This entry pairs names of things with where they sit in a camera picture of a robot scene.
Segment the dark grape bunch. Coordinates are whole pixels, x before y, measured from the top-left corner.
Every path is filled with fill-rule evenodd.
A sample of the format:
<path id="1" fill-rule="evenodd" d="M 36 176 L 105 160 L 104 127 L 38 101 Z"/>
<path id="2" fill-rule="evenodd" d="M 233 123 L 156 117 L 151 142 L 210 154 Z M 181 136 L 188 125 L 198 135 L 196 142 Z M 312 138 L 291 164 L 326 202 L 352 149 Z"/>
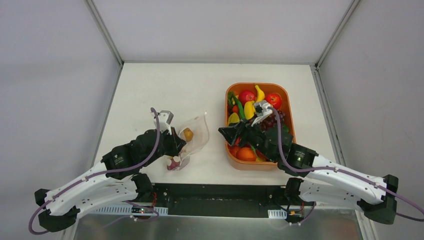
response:
<path id="1" fill-rule="evenodd" d="M 288 132 L 289 130 L 288 130 L 287 126 L 285 125 L 285 116 L 286 116 L 285 113 L 282 112 L 281 110 L 278 110 L 277 112 L 278 112 L 278 119 L 279 119 L 280 125 L 286 130 L 286 132 Z M 267 131 L 271 128 L 276 127 L 277 125 L 278 125 L 277 124 L 277 118 L 276 118 L 275 114 L 272 113 L 267 118 L 265 118 L 260 123 L 259 126 L 260 126 L 260 129 L 262 131 Z"/>

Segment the clear zip top bag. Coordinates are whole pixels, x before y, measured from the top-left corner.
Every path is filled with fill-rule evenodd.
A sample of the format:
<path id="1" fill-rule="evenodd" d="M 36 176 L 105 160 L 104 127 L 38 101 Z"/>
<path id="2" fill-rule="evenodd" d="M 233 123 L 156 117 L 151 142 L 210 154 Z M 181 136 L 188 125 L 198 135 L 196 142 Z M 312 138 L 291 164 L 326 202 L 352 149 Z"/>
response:
<path id="1" fill-rule="evenodd" d="M 177 135 L 186 142 L 177 156 L 168 157 L 168 171 L 179 171 L 189 164 L 191 156 L 200 152 L 210 139 L 210 131 L 206 121 L 207 112 L 183 122 L 177 128 Z"/>

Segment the long green chili pepper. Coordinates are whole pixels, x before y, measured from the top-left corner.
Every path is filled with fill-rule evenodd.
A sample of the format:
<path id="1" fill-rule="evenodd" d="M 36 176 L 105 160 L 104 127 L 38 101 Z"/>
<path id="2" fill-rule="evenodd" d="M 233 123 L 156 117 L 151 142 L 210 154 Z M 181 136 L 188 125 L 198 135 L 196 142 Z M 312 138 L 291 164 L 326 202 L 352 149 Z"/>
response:
<path id="1" fill-rule="evenodd" d="M 246 119 L 244 107 L 232 91 L 227 94 L 227 111 L 230 112 L 229 115 L 237 113 L 241 120 Z"/>

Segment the yellow lemon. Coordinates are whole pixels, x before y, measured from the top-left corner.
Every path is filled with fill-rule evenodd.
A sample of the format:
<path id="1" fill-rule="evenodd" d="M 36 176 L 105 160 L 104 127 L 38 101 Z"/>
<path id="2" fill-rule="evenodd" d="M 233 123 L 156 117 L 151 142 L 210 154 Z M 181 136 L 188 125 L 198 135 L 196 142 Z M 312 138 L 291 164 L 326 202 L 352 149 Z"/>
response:
<path id="1" fill-rule="evenodd" d="M 192 139 L 194 137 L 194 133 L 190 128 L 188 128 L 188 127 L 185 128 L 182 133 L 183 133 L 183 136 L 184 136 L 186 142 L 192 141 Z"/>

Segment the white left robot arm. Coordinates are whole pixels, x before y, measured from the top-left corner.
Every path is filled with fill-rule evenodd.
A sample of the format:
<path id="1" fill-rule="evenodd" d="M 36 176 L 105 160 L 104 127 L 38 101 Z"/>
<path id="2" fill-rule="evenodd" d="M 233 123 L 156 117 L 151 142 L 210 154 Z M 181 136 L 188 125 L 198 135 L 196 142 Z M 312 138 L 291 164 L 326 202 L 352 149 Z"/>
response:
<path id="1" fill-rule="evenodd" d="M 178 156 L 193 139 L 192 133 L 147 130 L 130 142 L 114 147 L 101 161 L 66 185 L 34 193 L 39 209 L 30 218 L 38 219 L 45 232 L 59 232 L 86 214 L 116 202 L 147 202 L 154 187 L 145 173 L 155 160 Z"/>

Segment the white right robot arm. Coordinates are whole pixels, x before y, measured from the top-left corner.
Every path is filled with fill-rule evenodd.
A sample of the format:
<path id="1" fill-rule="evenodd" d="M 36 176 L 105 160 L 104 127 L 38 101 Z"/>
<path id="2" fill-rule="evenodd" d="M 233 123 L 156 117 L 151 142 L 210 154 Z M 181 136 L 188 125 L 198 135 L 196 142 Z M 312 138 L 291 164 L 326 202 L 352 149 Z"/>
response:
<path id="1" fill-rule="evenodd" d="M 283 192 L 288 204 L 329 203 L 362 212 L 377 223 L 394 223 L 397 177 L 372 176 L 342 166 L 294 143 L 294 137 L 279 126 L 262 131 L 241 121 L 220 127 L 218 132 L 230 146 L 248 144 L 290 175 Z"/>

